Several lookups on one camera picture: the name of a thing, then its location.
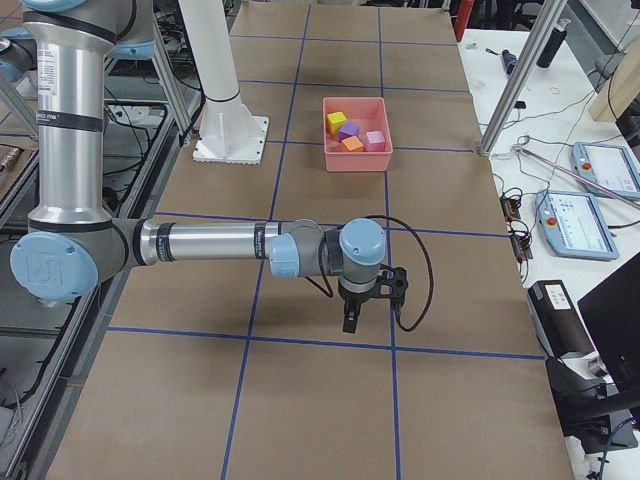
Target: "blue cable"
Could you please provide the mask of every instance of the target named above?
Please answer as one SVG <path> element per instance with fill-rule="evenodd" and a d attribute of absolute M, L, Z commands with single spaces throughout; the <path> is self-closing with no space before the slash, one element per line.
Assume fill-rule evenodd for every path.
<path fill-rule="evenodd" d="M 598 474 L 598 480 L 603 480 L 603 472 L 604 472 L 604 464 L 607 463 L 607 453 L 609 453 L 609 448 L 611 447 L 611 444 L 613 443 L 613 439 L 614 437 L 618 434 L 618 432 L 620 430 L 622 430 L 622 428 L 633 422 L 634 418 L 630 417 L 627 418 L 625 421 L 620 422 L 620 424 L 613 429 L 613 431 L 609 434 L 609 438 L 607 439 L 607 444 L 604 446 L 604 451 L 602 452 L 602 459 L 600 460 L 600 473 Z"/>

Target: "pink bin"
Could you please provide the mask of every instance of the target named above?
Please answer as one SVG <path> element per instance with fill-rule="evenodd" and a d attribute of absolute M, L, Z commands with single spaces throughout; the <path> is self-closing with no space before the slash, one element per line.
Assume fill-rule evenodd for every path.
<path fill-rule="evenodd" d="M 365 132 L 380 130 L 386 140 L 384 150 L 382 152 L 343 152 L 337 138 L 332 138 L 327 131 L 327 114 L 333 112 L 343 112 L 350 122 L 359 125 L 361 136 Z M 322 118 L 327 171 L 384 172 L 387 170 L 393 145 L 383 98 L 326 97 L 322 100 Z"/>

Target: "brown table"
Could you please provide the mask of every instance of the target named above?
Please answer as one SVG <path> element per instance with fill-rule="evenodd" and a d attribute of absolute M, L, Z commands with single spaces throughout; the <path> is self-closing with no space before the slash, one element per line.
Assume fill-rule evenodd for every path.
<path fill-rule="evenodd" d="M 243 4 L 244 102 L 271 126 L 258 167 L 183 151 L 158 209 L 180 222 L 384 213 L 420 229 L 435 299 L 412 334 L 251 261 L 132 272 L 49 478 L 572 479 L 448 14 Z M 383 94 L 388 173 L 324 170 L 322 97 Z M 410 323 L 426 269 L 409 269 Z"/>

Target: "yellow block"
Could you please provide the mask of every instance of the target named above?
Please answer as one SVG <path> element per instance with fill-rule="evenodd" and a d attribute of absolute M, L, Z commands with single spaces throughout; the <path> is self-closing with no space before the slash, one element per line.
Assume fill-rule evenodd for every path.
<path fill-rule="evenodd" d="M 327 125 L 329 126 L 329 133 L 335 135 L 342 128 L 342 125 L 347 123 L 347 117 L 342 112 L 333 112 L 327 114 Z"/>
<path fill-rule="evenodd" d="M 343 152 L 364 152 L 364 145 L 358 137 L 348 137 L 341 142 Z"/>

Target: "white pillar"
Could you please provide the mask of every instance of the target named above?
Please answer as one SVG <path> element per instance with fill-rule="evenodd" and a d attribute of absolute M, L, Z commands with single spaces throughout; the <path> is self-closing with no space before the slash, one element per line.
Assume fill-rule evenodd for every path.
<path fill-rule="evenodd" d="M 200 82 L 207 96 L 193 158 L 258 164 L 269 119 L 242 103 L 222 0 L 179 0 Z"/>

